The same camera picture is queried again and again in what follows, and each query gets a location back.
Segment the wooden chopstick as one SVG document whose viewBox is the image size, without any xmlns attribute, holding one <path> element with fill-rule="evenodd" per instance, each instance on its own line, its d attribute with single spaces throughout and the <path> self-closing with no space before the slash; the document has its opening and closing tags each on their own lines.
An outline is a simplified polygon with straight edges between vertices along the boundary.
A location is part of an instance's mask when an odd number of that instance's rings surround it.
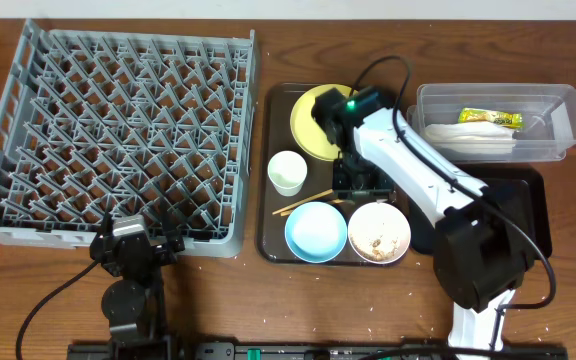
<svg viewBox="0 0 576 360">
<path fill-rule="evenodd" d="M 350 204 L 350 205 L 354 205 L 354 204 L 355 204 L 355 202 L 352 201 L 352 200 L 343 200 L 343 199 L 334 199 L 334 200 L 327 201 L 326 203 L 327 203 L 327 204 L 330 204 L 330 205 L 339 205 L 339 204 Z M 281 217 L 288 216 L 288 215 L 290 215 L 292 212 L 294 212 L 295 210 L 296 210 L 296 208 L 295 208 L 295 209 L 291 209 L 291 210 L 282 211 L 282 212 L 279 213 L 279 216 L 281 216 Z"/>
<path fill-rule="evenodd" d="M 288 206 L 285 206 L 285 207 L 283 207 L 283 208 L 280 208 L 280 209 L 277 209 L 277 210 L 273 211 L 273 212 L 272 212 L 272 215 L 277 215 L 277 214 L 280 214 L 280 213 L 282 213 L 282 212 L 285 212 L 285 211 L 294 209 L 294 208 L 296 208 L 296 207 L 298 207 L 298 206 L 300 206 L 300 205 L 302 205 L 302 204 L 305 204 L 305 203 L 307 203 L 307 202 L 310 202 L 310 201 L 317 200 L 317 199 L 319 199 L 319 198 L 328 196 L 328 195 L 330 195 L 330 194 L 332 194 L 332 193 L 333 193 L 333 190 L 332 190 L 332 189 L 328 189 L 328 190 L 325 190 L 325 191 L 320 192 L 320 193 L 318 193 L 318 194 L 311 195 L 311 196 L 309 196 L 309 197 L 307 197 L 307 198 L 304 198 L 304 199 L 302 199 L 302 200 L 299 200 L 299 201 L 297 201 L 297 202 L 295 202 L 295 203 L 293 203 L 293 204 L 290 204 L 290 205 L 288 205 Z"/>
</svg>

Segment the pink white bowl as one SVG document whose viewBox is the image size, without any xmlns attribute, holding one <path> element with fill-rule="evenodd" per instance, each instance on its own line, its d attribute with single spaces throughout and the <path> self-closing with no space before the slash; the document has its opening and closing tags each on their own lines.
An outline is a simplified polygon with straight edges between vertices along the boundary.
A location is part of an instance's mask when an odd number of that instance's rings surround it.
<svg viewBox="0 0 576 360">
<path fill-rule="evenodd" d="M 353 250 L 365 261 L 377 265 L 387 265 L 401 260 L 411 243 L 411 228 L 407 218 L 396 207 L 388 203 L 368 203 L 357 208 L 348 222 L 348 239 Z M 396 238 L 399 248 L 394 257 L 382 261 L 372 261 L 364 256 L 361 244 L 379 237 Z"/>
</svg>

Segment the light blue bowl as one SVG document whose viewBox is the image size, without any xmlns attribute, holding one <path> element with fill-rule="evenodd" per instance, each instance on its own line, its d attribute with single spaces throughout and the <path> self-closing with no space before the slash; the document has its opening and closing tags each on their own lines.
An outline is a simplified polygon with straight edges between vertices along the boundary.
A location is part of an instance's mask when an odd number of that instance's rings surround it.
<svg viewBox="0 0 576 360">
<path fill-rule="evenodd" d="M 307 263 L 336 258 L 347 243 L 347 223 L 334 206 L 310 202 L 298 206 L 287 218 L 285 242 L 290 251 Z"/>
</svg>

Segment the white plastic cup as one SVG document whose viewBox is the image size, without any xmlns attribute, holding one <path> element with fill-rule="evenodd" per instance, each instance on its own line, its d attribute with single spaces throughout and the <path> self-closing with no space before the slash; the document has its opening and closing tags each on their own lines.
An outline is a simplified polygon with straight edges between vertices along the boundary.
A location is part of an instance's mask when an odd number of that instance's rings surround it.
<svg viewBox="0 0 576 360">
<path fill-rule="evenodd" d="M 284 196 L 296 195 L 307 177 L 305 159 L 294 151 L 280 151 L 268 162 L 267 175 L 276 191 Z"/>
</svg>

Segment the white paper napkin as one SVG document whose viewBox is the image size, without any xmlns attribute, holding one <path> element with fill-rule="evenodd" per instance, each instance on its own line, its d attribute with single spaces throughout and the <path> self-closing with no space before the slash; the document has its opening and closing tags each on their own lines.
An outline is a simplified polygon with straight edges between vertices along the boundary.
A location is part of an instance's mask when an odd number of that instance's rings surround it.
<svg viewBox="0 0 576 360">
<path fill-rule="evenodd" d="M 467 154 L 511 153 L 515 131 L 489 122 L 432 124 L 424 128 L 423 137 L 435 148 Z"/>
</svg>

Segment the green yellow snack wrapper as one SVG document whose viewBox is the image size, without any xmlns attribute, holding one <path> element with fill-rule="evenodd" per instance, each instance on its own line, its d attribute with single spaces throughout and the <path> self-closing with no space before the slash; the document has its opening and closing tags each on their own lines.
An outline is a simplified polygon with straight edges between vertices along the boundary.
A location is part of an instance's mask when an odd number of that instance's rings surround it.
<svg viewBox="0 0 576 360">
<path fill-rule="evenodd" d="M 459 123 L 489 122 L 509 129 L 519 130 L 524 127 L 523 117 L 519 113 L 463 108 L 458 117 Z"/>
</svg>

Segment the rice food waste pile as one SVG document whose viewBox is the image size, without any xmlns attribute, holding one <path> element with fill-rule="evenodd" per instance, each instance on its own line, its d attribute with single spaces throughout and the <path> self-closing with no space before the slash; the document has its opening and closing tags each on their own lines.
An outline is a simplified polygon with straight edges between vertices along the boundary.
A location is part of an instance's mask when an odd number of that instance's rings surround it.
<svg viewBox="0 0 576 360">
<path fill-rule="evenodd" d="M 361 250 L 363 251 L 364 256 L 377 262 L 393 258 L 398 248 L 398 239 L 384 236 L 368 239 L 361 244 Z"/>
</svg>

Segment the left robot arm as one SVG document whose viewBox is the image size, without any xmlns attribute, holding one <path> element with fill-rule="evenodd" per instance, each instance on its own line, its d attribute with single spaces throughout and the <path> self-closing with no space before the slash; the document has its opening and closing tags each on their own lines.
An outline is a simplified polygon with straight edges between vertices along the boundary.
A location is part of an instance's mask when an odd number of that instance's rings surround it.
<svg viewBox="0 0 576 360">
<path fill-rule="evenodd" d="M 167 326 L 161 268 L 177 262 L 185 249 L 182 236 L 168 215 L 168 205 L 157 205 L 164 240 L 151 242 L 144 217 L 114 220 L 105 213 L 89 247 L 90 257 L 118 280 L 104 292 L 101 309 L 110 330 L 109 359 L 185 357 L 179 337 Z"/>
</svg>

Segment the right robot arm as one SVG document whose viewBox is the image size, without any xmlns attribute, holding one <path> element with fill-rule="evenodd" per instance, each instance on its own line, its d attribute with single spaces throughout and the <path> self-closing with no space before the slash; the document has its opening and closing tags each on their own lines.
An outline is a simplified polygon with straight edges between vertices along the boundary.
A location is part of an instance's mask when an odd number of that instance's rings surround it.
<svg viewBox="0 0 576 360">
<path fill-rule="evenodd" d="M 316 96 L 311 114 L 351 166 L 351 180 L 368 170 L 386 175 L 430 224 L 433 270 L 454 302 L 450 355 L 499 357 L 504 316 L 540 257 L 524 225 L 509 213 L 516 194 L 492 188 L 447 161 L 376 88 L 356 94 L 331 88 Z"/>
</svg>

